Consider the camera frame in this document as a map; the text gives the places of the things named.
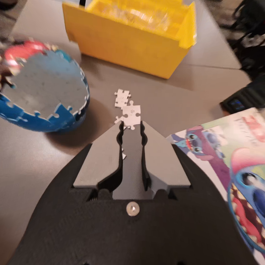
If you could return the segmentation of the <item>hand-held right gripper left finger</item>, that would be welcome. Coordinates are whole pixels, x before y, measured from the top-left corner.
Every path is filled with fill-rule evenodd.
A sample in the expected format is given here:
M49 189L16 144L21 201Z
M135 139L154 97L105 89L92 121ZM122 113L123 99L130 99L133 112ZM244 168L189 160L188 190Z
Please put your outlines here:
M75 188L107 189L113 192L122 182L122 136L124 123L119 121L91 145L73 183Z

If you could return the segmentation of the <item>black metal stand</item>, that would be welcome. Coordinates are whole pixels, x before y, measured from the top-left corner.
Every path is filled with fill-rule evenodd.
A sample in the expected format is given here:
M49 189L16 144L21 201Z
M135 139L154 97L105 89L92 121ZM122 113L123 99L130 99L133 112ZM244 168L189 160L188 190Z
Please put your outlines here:
M264 74L264 39L257 45L244 47L244 39L264 36L265 33L265 1L243 0L232 14L232 25L221 24L220 28L230 31L242 31L239 39L229 40L228 43L240 61L241 70L253 80Z

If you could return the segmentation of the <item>clear plastic bag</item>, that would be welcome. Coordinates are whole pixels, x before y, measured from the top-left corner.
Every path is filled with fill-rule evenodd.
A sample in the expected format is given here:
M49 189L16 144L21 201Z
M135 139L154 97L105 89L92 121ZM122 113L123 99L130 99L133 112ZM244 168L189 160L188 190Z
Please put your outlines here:
M171 22L168 12L151 5L134 7L132 3L100 1L96 9L106 18L143 30L166 32Z

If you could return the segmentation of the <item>colourful cartoon puzzle box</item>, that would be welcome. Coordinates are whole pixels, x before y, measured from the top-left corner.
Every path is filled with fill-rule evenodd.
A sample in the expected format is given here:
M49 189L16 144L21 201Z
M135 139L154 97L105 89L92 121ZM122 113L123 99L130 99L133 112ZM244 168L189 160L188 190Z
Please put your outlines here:
M265 264L265 121L250 108L166 138L191 158L227 201L258 264Z

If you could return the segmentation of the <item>yellow plastic bin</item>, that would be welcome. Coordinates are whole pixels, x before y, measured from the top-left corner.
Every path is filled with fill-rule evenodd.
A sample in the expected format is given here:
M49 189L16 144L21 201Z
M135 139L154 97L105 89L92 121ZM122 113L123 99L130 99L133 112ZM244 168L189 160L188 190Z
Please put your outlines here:
M195 1L103 1L132 3L134 7L154 6L168 12L171 22L166 32L126 25L101 15L96 6L63 2L66 33L82 54L117 65L169 79L197 41Z

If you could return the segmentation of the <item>black charger case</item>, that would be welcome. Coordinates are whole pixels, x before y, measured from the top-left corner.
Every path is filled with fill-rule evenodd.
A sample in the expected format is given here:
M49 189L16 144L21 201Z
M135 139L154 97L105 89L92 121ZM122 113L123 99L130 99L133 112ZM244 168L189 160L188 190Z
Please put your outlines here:
M247 86L220 102L223 110L235 114L250 108L263 110L265 108L265 81L264 76L254 80Z

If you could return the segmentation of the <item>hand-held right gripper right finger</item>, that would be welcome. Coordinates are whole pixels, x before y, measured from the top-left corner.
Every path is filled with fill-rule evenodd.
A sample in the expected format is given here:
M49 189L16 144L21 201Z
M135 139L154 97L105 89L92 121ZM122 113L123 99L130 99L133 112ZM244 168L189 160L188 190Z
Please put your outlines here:
M141 121L142 182L144 190L154 194L173 188L189 188L191 183L177 157L172 144L147 122Z

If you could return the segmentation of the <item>blue puzzle ball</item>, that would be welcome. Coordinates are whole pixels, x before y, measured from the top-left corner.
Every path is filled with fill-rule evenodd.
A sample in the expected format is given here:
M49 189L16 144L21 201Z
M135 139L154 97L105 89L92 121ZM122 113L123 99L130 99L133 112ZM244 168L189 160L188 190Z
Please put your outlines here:
M64 50L34 39L1 39L0 116L37 132L68 132L85 120L90 90Z

